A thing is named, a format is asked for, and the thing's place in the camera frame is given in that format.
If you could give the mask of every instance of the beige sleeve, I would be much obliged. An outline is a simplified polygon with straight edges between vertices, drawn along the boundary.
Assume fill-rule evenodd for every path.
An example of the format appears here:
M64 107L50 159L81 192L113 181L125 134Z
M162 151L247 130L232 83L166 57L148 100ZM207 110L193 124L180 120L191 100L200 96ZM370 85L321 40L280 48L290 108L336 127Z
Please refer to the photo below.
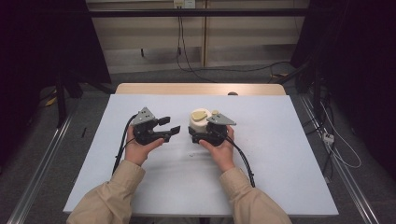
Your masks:
M230 199L236 224L291 223L277 203L261 190L251 187L240 168L222 174L220 182Z
M140 166L122 161L110 181L81 199L66 223L129 223L131 200L144 174Z

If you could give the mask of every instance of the white table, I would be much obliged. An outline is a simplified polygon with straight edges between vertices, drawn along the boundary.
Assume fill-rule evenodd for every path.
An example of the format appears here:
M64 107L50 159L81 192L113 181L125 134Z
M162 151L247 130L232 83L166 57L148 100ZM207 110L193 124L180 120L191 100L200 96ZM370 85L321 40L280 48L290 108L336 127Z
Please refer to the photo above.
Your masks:
M234 84L208 85L218 85L216 90L220 90ZM125 123L144 106L157 118L171 117L169 124L155 131L169 130L177 125L181 125L181 131L172 136L169 143L152 151L143 164L147 173L133 200L135 216L227 217L232 214L219 184L219 169L208 151L193 144L188 134L189 114L198 107L217 109L236 121L235 143L247 156L257 188L270 195L290 216L338 214L291 100L282 94L112 95L64 208L66 213L74 209L86 192L111 177ZM236 151L234 159L246 173Z

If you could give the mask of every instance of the wire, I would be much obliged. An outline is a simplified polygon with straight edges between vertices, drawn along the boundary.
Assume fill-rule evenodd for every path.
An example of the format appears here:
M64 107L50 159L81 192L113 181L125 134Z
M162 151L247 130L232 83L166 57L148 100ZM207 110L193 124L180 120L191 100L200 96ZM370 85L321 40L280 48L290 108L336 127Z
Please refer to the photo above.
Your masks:
M184 57L186 58L187 65L189 66L190 70L186 70L186 69L182 68L180 66L179 61L178 61L178 54L179 54L179 50L180 50L180 35L181 35L181 39L183 41ZM181 17L178 17L177 65L178 65L178 67L181 70L186 71L186 72L192 72L196 77L198 77L198 78L200 78L202 80L205 80L205 81L208 81L208 82L217 83L217 81L211 80L209 78L198 76L198 74L196 74L195 71L191 68L191 65L190 65L190 62L189 62L189 58L187 57L186 43L184 41L183 19Z
M298 25L297 25L297 20L296 20L296 17L294 17L294 24L296 25L296 32L297 32L297 35L300 37L300 31L298 30Z
M179 53L180 53L180 38L181 38L181 41L182 41L182 43L183 43L184 56L185 56L185 58L186 58L187 65L189 66L190 69L182 68L181 65L180 65L180 62L179 62L179 60L178 60L178 56L179 56ZM266 69L266 68L270 68L270 69L271 69L271 79L270 79L270 81L271 81L272 78L273 78L272 67L273 67L274 65L281 64L281 63L288 63L288 64L290 64L290 62L283 61L283 62L272 63L272 64L266 65L266 66L264 66L264 67L252 68L252 69L246 69L246 70L242 70L242 69L227 69L227 68L200 68L200 69L192 69L192 68L191 68L191 65L190 65L189 58L187 57L186 44L185 44L185 40L184 40L183 19L182 19L181 17L178 17L177 66L178 66L178 67L180 68L180 70L182 70L182 71L185 71L185 72L193 72L194 75L195 75L196 77L200 78L200 79L203 79L203 80L209 81L209 82L217 83L217 82L214 81L214 80L211 80L211 79L208 79L208 78L205 78L205 77L200 77L200 76L198 76L198 74L196 74L195 72L199 72L199 71L254 72L254 71L260 71L260 70L263 70L263 69Z
M326 109L329 108L329 109L330 109L330 112L331 112L331 114L332 114L332 119L329 119L329 122L331 122L332 125L335 126L335 123L334 123L334 113L332 112L332 107L330 106L330 97L331 97L331 95L330 95L330 92L328 91L328 92L327 92L327 95L323 98L323 100L325 100L325 103L327 104ZM332 128L331 134L334 135L334 128ZM322 174L323 174L323 175L324 175L324 173L325 173L325 171L326 171L327 164L328 164L329 161L331 160L332 153L334 152L334 148L335 148L335 138L334 138L334 141L332 142L332 150L331 150L330 152L328 152L328 156L327 156L326 162L325 162L325 164L324 164L324 166L323 166L323 169L322 169ZM330 179L332 179L332 173L333 173L332 162L330 162L330 166L331 166Z
M324 107L323 103L320 102L321 106L324 109L324 113L326 114L327 119L329 120L330 125L332 126L332 129L335 131L335 133L344 141L344 143L352 150L352 152L355 154L355 156L358 158L359 160L359 165L351 165L349 163L347 163L346 161L344 161L337 153L334 152L334 150L332 149L332 147L328 144L325 143L329 146L329 150L334 153L334 157L337 158L339 161L341 161L344 165L349 166L351 168L359 168L361 167L361 158L359 157L358 153L355 151L355 149L353 149L353 147L341 136L340 133L337 132L337 130L334 128L334 126L332 125L332 122L330 121L329 118L329 114L326 111L326 108Z
M248 163L248 159L245 156L245 154L242 151L242 149L239 146L237 146L236 143L233 141L233 139L231 137L229 137L228 135L224 136L223 134L221 134L221 133L219 133L217 131L213 131L213 132L218 134L220 137L224 138L227 142L231 143L231 145L233 145L234 147L236 147L236 149L239 152L239 155L241 155L242 161L244 162L245 166L247 167L247 174L248 174L248 178L250 180L250 185L251 185L251 187L256 188L256 184L254 183L254 177L253 177L254 174L253 174L253 172L250 169L250 165Z
M316 129L314 129L314 130L312 130L312 131L309 131L308 133L305 133L305 135L309 135L309 134L311 134L311 133L315 133L316 131L319 131L319 130L323 127L325 121L326 121L326 118L323 118L323 119L321 120L321 123L319 124L319 126L318 126Z
M136 118L136 116L137 116L137 114L133 115L130 119L128 119L128 122L127 122L126 125L125 125L125 129L124 129L124 132L123 132L123 135L122 135L122 139L121 139L119 154L117 154L117 156L116 156L116 162L114 163L114 168L113 168L113 173L112 173L112 174L114 174L114 172L116 171L117 167L118 167L119 164L120 164L120 160L121 160L121 156L122 156L123 150L125 149L125 147L126 147L131 141L134 140L134 138L133 138L133 139L129 140L129 141L124 145L125 136L126 136L126 133L127 133L127 131L128 131L129 124L131 123L131 121L132 121L134 118Z
M301 126L305 127L306 125L308 125L310 122L314 121L315 119L316 119L316 118L313 117L311 120L308 120L308 121L302 123Z
M339 36L341 34L341 31L342 31L342 28L344 26L344 21L345 21L346 15L347 15L347 9L349 7L349 3L350 3L350 0L347 0L346 7L344 9L342 18L340 19L341 21L339 22L339 25L338 25L337 34L335 35L335 39L333 41L334 45L338 42L338 38L339 38Z

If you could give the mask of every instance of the gray floor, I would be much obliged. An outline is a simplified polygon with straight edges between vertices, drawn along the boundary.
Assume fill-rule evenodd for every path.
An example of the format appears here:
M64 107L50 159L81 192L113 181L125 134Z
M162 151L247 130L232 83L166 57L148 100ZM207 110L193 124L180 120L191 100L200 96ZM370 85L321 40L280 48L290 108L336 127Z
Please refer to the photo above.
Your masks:
M236 66L237 69L259 68L262 65ZM288 73L292 68L278 65L274 74ZM241 73L230 71L200 71L197 75L225 83L266 83L270 79L270 70ZM121 82L205 82L191 72L167 70L161 72L141 72L113 75L112 87ZM62 212L67 197L73 188L74 180L90 148L95 131L106 108L108 95L89 86L82 85L84 95L81 99L67 99L69 108L78 104L78 108L68 128L64 140L52 162L41 188L25 218L25 223L64 223L67 215ZM300 95L293 88L293 82L285 85L285 90L295 106L301 123L310 120L301 101ZM332 103L337 131L352 145L361 157L362 166L349 169L356 178L362 192L374 208L380 223L396 223L396 183L384 169L370 156L363 142L354 135L351 127L335 103ZM56 105L40 107L35 112L27 134L21 137L19 150L13 155L0 175L0 223L6 223L17 204L21 194L35 173L47 146L55 132L57 122ZM313 129L310 124L307 131ZM323 167L327 157L318 135L307 136L318 165ZM356 164L356 158L347 146L337 141L337 148L345 161ZM330 176L330 166L326 172ZM331 183L328 184L340 215L322 218L297 218L293 223L365 223L361 213L337 173L333 171ZM198 219L163 220L154 217L133 217L133 223L198 223ZM229 223L230 219L212 219L212 223Z
M288 61L295 45L268 45L244 47L213 47L206 55L206 67L271 64ZM105 50L105 59L111 75L178 69L175 49L118 49ZM202 65L201 48L187 48L191 67ZM184 51L178 57L182 67L188 67Z

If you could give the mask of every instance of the metal rail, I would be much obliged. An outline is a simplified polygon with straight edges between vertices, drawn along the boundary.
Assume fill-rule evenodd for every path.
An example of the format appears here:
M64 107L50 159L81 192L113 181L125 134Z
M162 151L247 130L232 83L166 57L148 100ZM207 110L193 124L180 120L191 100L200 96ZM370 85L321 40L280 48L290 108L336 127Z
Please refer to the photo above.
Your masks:
M314 112L310 109L313 108L313 105L309 99L305 99L303 96L300 96L301 101L303 102L303 105L305 107L306 113L308 114L309 118L312 119L312 122L315 126L315 128L319 127L318 122L315 120L315 115ZM321 139L322 132L318 131L319 138ZM330 153L330 147L329 145L326 145L326 150ZM335 147L334 148L334 153L337 153L337 156L341 158L340 153L338 152L338 149ZM343 164L341 161L336 159L334 155L332 154L332 162L335 166L335 168L338 171L338 174L341 176L341 179L343 180L346 189L348 190L353 202L355 203L356 207L358 208L359 212L361 213L361 217L363 218L364 222L367 224L378 224L379 220L375 216L375 212L370 205L369 201L367 200L366 196L364 195L363 191L358 185L358 182L356 182L355 178L353 177L352 173L350 173L348 167Z
M35 197L40 190L41 184L43 183L50 165L56 155L56 152L58 151L58 148L64 139L64 135L67 132L71 119L77 110L78 102L72 104L71 107L71 112L66 118L64 124L60 128L56 129L43 159L35 170L35 174L33 175L27 188L15 206L7 224L22 224L25 221L32 204L35 201Z

